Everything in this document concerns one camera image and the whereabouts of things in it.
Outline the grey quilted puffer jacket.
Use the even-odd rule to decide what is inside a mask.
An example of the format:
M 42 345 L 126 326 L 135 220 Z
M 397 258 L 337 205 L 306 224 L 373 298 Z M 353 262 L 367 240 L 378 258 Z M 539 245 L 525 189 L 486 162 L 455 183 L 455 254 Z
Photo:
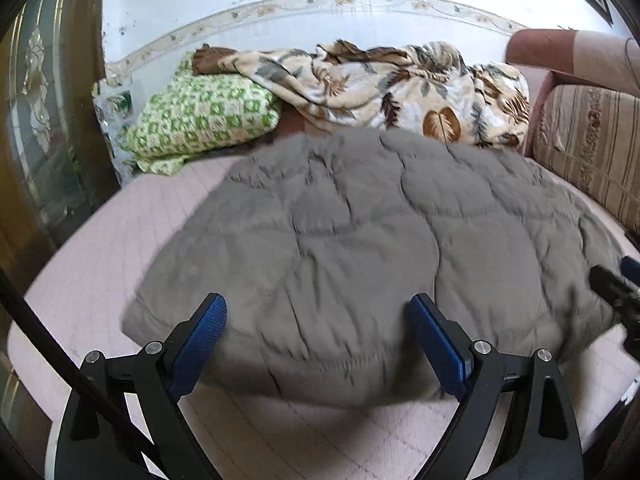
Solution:
M 408 331 L 420 292 L 474 339 L 561 361 L 616 321 L 587 283 L 620 244 L 515 153 L 393 130 L 296 134 L 233 164 L 160 250 L 122 316 L 166 337 L 211 292 L 226 329 L 206 378 L 332 406 L 426 398 Z

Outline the pink quilted mattress cover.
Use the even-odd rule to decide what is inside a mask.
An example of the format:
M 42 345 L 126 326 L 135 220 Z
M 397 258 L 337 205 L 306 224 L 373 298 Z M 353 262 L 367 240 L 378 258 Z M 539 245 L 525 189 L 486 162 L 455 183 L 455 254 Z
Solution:
M 26 299 L 75 362 L 137 346 L 120 316 L 156 253 L 222 179 L 232 158 L 191 162 L 171 177 L 145 174 L 101 207 L 52 257 Z M 614 327 L 564 366 L 580 437 L 629 398 L 639 367 Z M 181 411 L 227 479 L 410 479 L 433 451 L 456 402 L 336 410 L 199 386 Z

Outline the striped floral sofa cushion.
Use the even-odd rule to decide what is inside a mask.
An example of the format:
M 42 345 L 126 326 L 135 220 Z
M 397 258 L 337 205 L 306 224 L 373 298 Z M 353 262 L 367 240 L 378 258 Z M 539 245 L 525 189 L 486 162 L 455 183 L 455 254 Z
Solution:
M 533 140 L 538 164 L 639 234 L 639 99 L 578 84 L 556 86 Z

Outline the wooden glass-panel door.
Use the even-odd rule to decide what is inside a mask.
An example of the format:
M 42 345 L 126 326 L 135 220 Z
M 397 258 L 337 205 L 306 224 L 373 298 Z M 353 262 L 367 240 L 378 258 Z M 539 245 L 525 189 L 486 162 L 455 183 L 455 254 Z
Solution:
M 1 38 L 1 269 L 20 291 L 118 189 L 94 114 L 102 0 L 26 0 Z

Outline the floral leaf-print blanket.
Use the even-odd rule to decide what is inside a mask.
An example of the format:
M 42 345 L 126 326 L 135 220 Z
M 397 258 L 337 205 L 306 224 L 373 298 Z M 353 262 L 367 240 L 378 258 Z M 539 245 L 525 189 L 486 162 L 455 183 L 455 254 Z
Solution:
M 404 129 L 444 143 L 517 150 L 529 126 L 524 75 L 502 63 L 469 65 L 451 44 L 361 50 L 346 40 L 221 58 L 324 131 Z

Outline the green checkered pillow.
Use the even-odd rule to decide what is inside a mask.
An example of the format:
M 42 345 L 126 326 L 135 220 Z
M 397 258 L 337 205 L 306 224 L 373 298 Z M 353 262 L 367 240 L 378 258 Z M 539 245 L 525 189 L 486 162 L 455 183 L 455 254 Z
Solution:
M 172 176 L 191 159 L 254 141 L 280 122 L 281 100 L 239 74 L 192 74 L 186 52 L 171 81 L 153 94 L 126 132 L 143 172 Z

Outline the floral plastic bag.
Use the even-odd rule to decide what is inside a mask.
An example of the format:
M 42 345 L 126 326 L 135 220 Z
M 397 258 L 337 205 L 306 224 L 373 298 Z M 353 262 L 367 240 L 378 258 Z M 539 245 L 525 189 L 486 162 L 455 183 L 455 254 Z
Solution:
M 132 79 L 127 75 L 102 78 L 93 84 L 91 90 L 96 119 L 121 188 L 134 180 L 137 168 L 127 140 L 128 130 L 134 125 L 131 88 Z

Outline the brown cloth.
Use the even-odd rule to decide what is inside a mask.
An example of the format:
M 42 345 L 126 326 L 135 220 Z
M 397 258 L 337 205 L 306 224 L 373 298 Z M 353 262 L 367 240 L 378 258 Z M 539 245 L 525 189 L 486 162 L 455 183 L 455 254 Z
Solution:
M 220 61 L 229 56 L 236 55 L 236 51 L 223 47 L 211 47 L 209 44 L 203 44 L 193 53 L 191 62 L 193 76 L 207 76 L 233 73 L 234 69 L 229 70 L 220 66 Z

